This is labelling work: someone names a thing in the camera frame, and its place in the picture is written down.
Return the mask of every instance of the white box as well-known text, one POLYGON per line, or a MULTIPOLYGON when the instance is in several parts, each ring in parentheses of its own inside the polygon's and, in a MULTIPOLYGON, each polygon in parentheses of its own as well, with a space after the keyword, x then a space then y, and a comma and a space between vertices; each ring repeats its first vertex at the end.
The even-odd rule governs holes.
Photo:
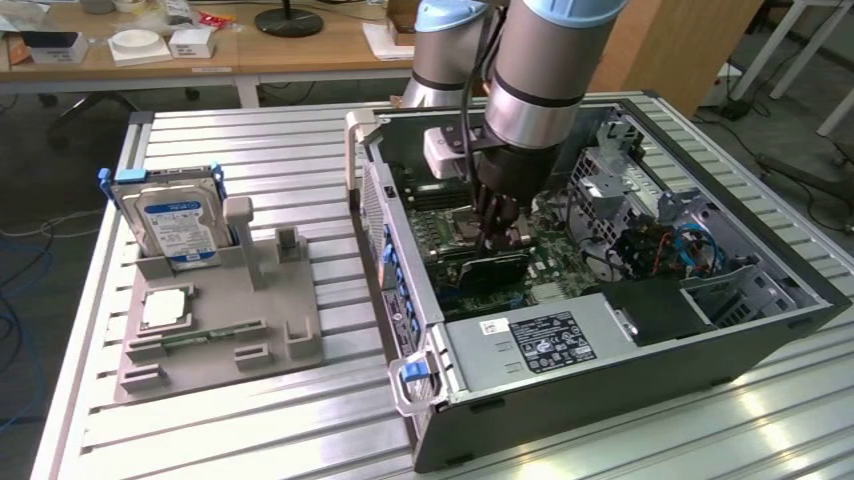
POLYGON ((80 32, 23 32, 36 63, 82 63, 90 42, 80 32))
POLYGON ((732 64, 725 63, 721 67, 721 71, 718 72, 718 78, 716 78, 716 83, 712 86, 712 90, 706 94, 706 98, 704 99, 704 103, 700 104, 701 107, 720 107, 726 102, 726 93, 728 93, 728 81, 730 83, 729 91, 730 93, 736 90, 736 85, 742 78, 742 71, 736 68, 732 64))
POLYGON ((116 67, 172 60, 163 37, 147 30, 126 30, 108 40, 110 52, 116 67))
POLYGON ((215 47, 214 35, 207 28, 178 30, 170 39, 175 58, 211 58, 215 47))

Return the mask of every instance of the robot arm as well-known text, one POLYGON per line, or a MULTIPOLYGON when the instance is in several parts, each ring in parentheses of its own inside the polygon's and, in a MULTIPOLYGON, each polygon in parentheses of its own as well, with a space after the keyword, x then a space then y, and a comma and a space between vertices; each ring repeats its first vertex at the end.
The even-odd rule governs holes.
POLYGON ((479 132, 446 127, 425 133, 431 166, 457 162, 474 189, 487 248, 541 192, 573 127, 599 57, 627 0, 514 0, 495 61, 479 132), (478 151, 474 162, 466 153, 478 151), (474 174, 469 172, 474 165, 474 174))

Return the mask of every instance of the wooden desk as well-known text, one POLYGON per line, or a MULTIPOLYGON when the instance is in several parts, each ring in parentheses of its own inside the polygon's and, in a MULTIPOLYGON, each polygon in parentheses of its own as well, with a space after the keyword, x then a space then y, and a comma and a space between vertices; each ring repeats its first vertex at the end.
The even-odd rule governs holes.
MULTIPOLYGON (((333 7, 342 13, 382 18, 385 10, 367 5, 333 7)), ((134 67, 116 67, 107 46, 115 25, 130 22, 132 14, 90 15, 79 4, 56 4, 51 19, 67 31, 84 32, 96 42, 80 65, 36 65, 31 61, 8 65, 6 43, 0 45, 0 93, 87 92, 167 87, 234 85, 244 108, 256 108, 261 83, 409 77, 413 62, 378 60, 362 33, 363 20, 330 11, 318 11, 323 31, 299 39, 263 34, 255 15, 275 5, 199 5, 204 12, 234 15, 243 29, 214 34, 216 52, 211 59, 178 59, 134 67)))

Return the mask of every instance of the table leg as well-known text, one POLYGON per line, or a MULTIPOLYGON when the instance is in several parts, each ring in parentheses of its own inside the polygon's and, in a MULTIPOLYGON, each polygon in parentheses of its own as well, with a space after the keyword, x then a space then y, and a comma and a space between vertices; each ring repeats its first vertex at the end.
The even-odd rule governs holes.
POLYGON ((852 9, 852 2, 846 2, 845 4, 840 5, 840 8, 834 12, 834 14, 828 18, 828 21, 816 32, 816 35, 813 35, 813 39, 810 40, 810 43, 808 44, 808 46, 804 48, 804 51, 801 52, 801 55, 798 56, 796 63, 792 64, 792 67, 789 67, 789 70, 786 71, 786 75, 784 75, 784 78, 777 84, 777 87, 774 87, 774 91, 772 92, 773 99, 777 100, 780 97, 784 96, 784 93, 786 93, 786 89, 792 85, 792 82, 794 81, 796 77, 801 73, 801 70, 804 70, 804 67, 810 61, 810 58, 813 57, 820 47, 825 43, 825 40, 828 40, 828 37, 830 36, 834 29, 837 28, 837 25, 840 25, 840 22, 845 18, 845 14, 850 9, 852 9))
POLYGON ((777 47, 784 41, 784 38, 786 37, 789 30, 792 30, 792 26, 798 20, 798 17, 801 17, 801 14, 804 13, 805 8, 806 8, 806 4, 801 1, 796 1, 794 5, 789 9, 789 13, 784 17, 784 20, 780 22, 780 25, 777 26, 777 29, 772 34, 772 38, 769 38, 769 41, 765 43, 765 47, 762 47, 762 50, 760 51, 760 55, 757 55, 757 59, 750 64, 750 68, 745 72, 745 76, 738 82, 738 85, 736 85, 736 90, 733 91, 733 95, 732 95, 734 100, 738 100, 740 98, 742 98, 745 96, 745 93, 748 93, 750 84, 757 79, 757 75, 760 75, 760 72, 762 71, 765 64, 769 62, 769 59, 772 58, 772 54, 774 53, 774 50, 777 50, 777 47))
POLYGON ((258 77, 240 76, 235 78, 235 87, 240 96, 240 108, 259 108, 258 101, 258 77))
POLYGON ((852 93, 849 93, 849 96, 845 97, 845 100, 842 100, 842 103, 840 104, 837 109, 833 111, 833 113, 828 117, 828 120, 825 120, 825 123, 822 123, 822 126, 818 127, 818 130, 816 132, 822 137, 826 137, 828 135, 830 135, 830 132, 833 132, 833 129, 837 128, 837 125, 840 125, 842 118, 848 115, 848 113, 852 111, 853 108, 854 108, 854 89, 852 89, 852 93))

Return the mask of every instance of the white cable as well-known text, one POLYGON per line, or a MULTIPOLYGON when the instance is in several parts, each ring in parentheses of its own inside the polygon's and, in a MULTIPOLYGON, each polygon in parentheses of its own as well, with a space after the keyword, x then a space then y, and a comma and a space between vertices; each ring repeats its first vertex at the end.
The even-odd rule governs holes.
MULTIPOLYGON (((36 229, 36 230, 30 230, 26 232, 7 232, 6 230, 0 229, 0 235, 3 235, 4 237, 10 237, 10 238, 15 238, 15 237, 31 237, 34 235, 44 235, 46 237, 50 237, 51 234, 48 233, 47 228, 50 226, 56 226, 60 223, 66 222, 67 220, 72 220, 75 218, 83 218, 83 217, 88 217, 90 215, 100 215, 103 213, 103 210, 86 210, 86 211, 80 211, 80 212, 74 212, 70 213, 68 215, 63 215, 60 217, 56 217, 51 220, 48 220, 47 222, 44 222, 42 224, 42 226, 36 229)), ((83 232, 75 232, 75 233, 66 233, 66 234, 59 234, 59 235, 54 235, 54 238, 76 238, 76 237, 83 237, 86 235, 92 235, 94 233, 98 233, 100 229, 92 229, 92 230, 86 230, 83 232)))

